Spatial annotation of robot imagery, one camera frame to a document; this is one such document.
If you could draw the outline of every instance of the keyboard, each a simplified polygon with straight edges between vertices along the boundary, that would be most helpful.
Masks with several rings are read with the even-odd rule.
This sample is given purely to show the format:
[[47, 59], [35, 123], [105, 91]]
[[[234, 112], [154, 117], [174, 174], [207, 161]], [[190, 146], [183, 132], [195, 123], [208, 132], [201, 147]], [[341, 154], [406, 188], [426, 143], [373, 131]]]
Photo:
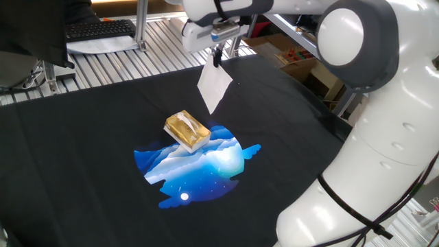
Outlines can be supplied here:
[[130, 20], [103, 21], [101, 23], [85, 23], [66, 25], [66, 42], [93, 40], [131, 36], [134, 38], [136, 27]]

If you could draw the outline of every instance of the white card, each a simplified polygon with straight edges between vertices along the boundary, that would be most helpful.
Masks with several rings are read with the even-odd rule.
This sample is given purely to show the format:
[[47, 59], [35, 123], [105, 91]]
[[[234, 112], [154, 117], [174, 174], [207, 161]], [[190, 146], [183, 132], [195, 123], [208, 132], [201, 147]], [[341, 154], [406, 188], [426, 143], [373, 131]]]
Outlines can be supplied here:
[[233, 79], [221, 66], [218, 68], [213, 66], [213, 56], [209, 55], [198, 81], [198, 89], [211, 114], [217, 108], [232, 81]]

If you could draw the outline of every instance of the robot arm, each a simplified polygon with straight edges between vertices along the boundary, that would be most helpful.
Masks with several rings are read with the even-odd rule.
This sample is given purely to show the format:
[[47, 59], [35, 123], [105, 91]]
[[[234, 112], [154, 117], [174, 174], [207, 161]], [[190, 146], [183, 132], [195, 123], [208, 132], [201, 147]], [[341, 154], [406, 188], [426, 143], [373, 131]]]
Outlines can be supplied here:
[[[236, 23], [233, 16], [322, 14], [317, 44], [322, 63], [352, 91], [372, 92], [359, 121], [322, 176], [352, 209], [370, 221], [377, 219], [407, 191], [439, 150], [439, 73], [431, 62], [439, 54], [439, 3], [217, 2], [222, 10], [214, 0], [183, 1], [192, 21], [183, 31], [183, 45], [189, 50], [196, 49], [197, 37], [205, 38], [198, 45], [204, 49], [243, 33], [235, 30], [233, 35], [229, 32], [213, 40], [214, 26], [221, 27], [218, 23], [224, 17]], [[315, 246], [363, 227], [316, 180], [279, 215], [276, 246]], [[333, 246], [350, 246], [354, 240]]]
[[184, 0], [189, 17], [183, 29], [183, 45], [190, 52], [212, 47], [230, 38], [244, 35], [248, 25], [239, 23], [239, 16], [253, 14], [322, 14], [337, 0], [234, 0], [221, 1], [218, 8], [214, 1]]

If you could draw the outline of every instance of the blue graphic print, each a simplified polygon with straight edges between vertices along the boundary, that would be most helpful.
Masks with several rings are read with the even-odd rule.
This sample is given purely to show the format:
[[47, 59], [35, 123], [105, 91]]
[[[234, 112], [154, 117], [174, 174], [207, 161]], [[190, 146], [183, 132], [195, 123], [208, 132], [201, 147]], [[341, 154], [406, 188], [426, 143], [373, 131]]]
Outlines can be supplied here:
[[242, 150], [232, 133], [223, 126], [211, 128], [211, 140], [188, 153], [176, 143], [157, 151], [134, 151], [137, 167], [149, 184], [165, 180], [160, 191], [171, 198], [158, 204], [162, 209], [219, 198], [235, 188], [231, 177], [244, 171], [259, 144]]

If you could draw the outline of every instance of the black t-shirt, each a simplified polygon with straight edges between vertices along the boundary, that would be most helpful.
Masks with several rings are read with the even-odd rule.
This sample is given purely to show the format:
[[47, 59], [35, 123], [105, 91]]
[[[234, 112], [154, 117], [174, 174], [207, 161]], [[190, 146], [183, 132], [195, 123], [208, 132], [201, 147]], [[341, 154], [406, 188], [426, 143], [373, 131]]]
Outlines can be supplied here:
[[[273, 246], [279, 213], [350, 128], [257, 56], [223, 67], [234, 81], [212, 115], [201, 67], [0, 108], [0, 222], [10, 237], [44, 247]], [[212, 130], [216, 144], [198, 159], [178, 154], [163, 130], [182, 110]]]

